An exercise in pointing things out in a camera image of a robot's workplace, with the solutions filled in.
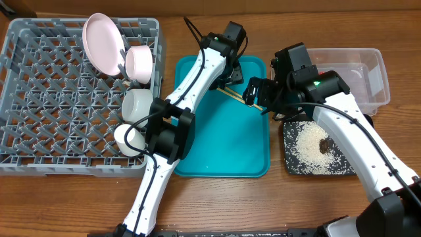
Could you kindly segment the pale green cup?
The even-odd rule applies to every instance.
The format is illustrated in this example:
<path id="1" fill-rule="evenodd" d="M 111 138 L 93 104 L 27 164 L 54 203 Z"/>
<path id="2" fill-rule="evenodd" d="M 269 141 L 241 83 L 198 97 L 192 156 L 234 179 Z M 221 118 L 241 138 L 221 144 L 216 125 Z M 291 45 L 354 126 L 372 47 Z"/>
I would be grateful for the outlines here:
<path id="1" fill-rule="evenodd" d="M 139 155 L 140 152 L 130 148 L 128 145 L 143 150 L 145 148 L 145 138 L 135 128 L 128 131 L 129 128 L 129 124 L 119 125 L 114 131 L 114 139 L 123 155 L 134 157 Z"/>

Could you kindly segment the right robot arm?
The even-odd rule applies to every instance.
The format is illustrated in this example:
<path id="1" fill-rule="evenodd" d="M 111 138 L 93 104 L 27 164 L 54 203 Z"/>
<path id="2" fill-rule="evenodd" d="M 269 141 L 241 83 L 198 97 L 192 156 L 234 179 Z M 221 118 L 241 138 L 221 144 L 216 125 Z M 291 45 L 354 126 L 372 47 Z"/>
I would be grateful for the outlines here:
<path id="1" fill-rule="evenodd" d="M 356 172 L 369 206 L 358 217 L 319 226 L 315 236 L 419 236 L 420 176 L 406 166 L 360 111 L 341 76 L 320 73 L 304 43 L 276 52 L 274 79 L 252 77 L 242 98 L 288 119 L 305 113 L 323 128 Z"/>

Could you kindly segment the grey-green bowl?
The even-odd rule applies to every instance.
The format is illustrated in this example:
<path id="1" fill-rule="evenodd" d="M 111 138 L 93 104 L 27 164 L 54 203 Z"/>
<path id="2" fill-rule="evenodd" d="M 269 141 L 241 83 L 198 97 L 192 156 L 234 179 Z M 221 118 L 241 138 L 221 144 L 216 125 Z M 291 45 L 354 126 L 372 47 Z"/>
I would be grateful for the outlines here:
<path id="1" fill-rule="evenodd" d="M 132 89 L 127 91 L 122 102 L 122 118 L 133 124 L 149 115 L 153 102 L 153 94 L 148 89 Z"/>

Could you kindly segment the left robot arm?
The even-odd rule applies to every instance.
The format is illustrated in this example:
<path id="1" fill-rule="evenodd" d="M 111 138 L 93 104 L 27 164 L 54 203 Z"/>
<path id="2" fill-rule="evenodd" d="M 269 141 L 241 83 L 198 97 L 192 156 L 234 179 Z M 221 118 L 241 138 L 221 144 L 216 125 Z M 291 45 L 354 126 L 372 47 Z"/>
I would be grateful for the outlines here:
<path id="1" fill-rule="evenodd" d="M 143 156 L 145 172 L 134 204 L 113 236 L 152 233 L 171 174 L 193 145 L 195 111 L 203 96 L 243 82 L 239 58 L 248 44 L 243 26 L 229 22 L 223 33 L 203 36 L 189 19 L 185 22 L 199 44 L 195 64 L 166 99 L 153 100 L 147 116 L 123 125 L 122 144 Z"/>

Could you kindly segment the wooden chopstick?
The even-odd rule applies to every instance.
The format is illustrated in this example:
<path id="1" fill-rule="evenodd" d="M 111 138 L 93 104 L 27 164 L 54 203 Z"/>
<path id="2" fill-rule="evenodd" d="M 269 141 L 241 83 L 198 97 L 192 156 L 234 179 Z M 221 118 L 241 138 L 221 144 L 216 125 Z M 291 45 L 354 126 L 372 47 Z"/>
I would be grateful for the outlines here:
<path id="1" fill-rule="evenodd" d="M 236 95 L 236 96 L 238 96 L 240 99 L 242 99 L 241 95 L 240 95 L 239 93 L 235 92 L 234 90 L 232 90 L 231 88 L 225 87 L 223 90 L 226 90 L 227 92 L 229 92 L 229 93 L 231 93 L 231 94 L 233 94 L 233 95 Z M 260 111 L 263 111 L 263 108 L 262 108 L 262 107 L 260 107 L 260 106 L 258 106 L 258 105 L 256 105 L 256 104 L 250 105 L 250 107 L 254 107 L 254 108 L 256 108 L 256 109 L 258 109 L 258 110 L 260 110 Z"/>
<path id="2" fill-rule="evenodd" d="M 240 99 L 238 96 L 233 95 L 233 94 L 231 94 L 231 93 L 229 93 L 229 92 L 227 92 L 226 90 L 223 90 L 223 89 L 221 89 L 221 88 L 217 88 L 217 90 L 218 90 L 219 92 L 222 92 L 223 94 L 225 94 L 225 95 L 227 95 L 227 96 L 229 96 L 229 97 L 231 97 L 231 98 L 235 99 L 236 101 L 238 101 L 238 102 L 240 102 L 240 103 L 242 103 L 242 104 L 246 105 L 246 104 L 245 104 L 245 102 L 244 102 L 244 100 Z"/>

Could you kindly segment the large pink plate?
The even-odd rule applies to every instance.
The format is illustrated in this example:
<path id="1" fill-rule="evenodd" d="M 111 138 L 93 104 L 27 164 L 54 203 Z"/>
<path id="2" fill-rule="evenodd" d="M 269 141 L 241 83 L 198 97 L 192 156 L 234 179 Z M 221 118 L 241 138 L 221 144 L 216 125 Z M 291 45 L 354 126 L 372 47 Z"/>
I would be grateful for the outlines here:
<path id="1" fill-rule="evenodd" d="M 82 41 L 90 63 L 109 76 L 120 74 L 119 65 L 124 65 L 121 51 L 124 43 L 116 24 L 107 15 L 95 13 L 85 22 Z"/>

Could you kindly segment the pink small bowl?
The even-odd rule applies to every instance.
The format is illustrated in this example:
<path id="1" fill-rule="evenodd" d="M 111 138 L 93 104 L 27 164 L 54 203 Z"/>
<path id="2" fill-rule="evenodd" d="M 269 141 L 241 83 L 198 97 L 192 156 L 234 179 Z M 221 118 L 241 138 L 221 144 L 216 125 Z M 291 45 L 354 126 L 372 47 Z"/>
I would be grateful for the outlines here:
<path id="1" fill-rule="evenodd" d="M 147 84 L 153 71 L 153 56 L 147 45 L 133 46 L 126 54 L 126 74 L 131 81 Z"/>

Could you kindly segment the brown mushroom piece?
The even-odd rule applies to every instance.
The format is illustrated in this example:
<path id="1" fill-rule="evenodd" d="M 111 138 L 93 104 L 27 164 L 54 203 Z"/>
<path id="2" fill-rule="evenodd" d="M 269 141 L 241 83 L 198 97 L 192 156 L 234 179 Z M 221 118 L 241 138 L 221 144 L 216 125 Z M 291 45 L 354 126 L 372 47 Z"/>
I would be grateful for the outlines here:
<path id="1" fill-rule="evenodd" d="M 325 154 L 330 151 L 331 141 L 328 138 L 321 139 L 319 142 L 319 150 L 321 154 Z"/>

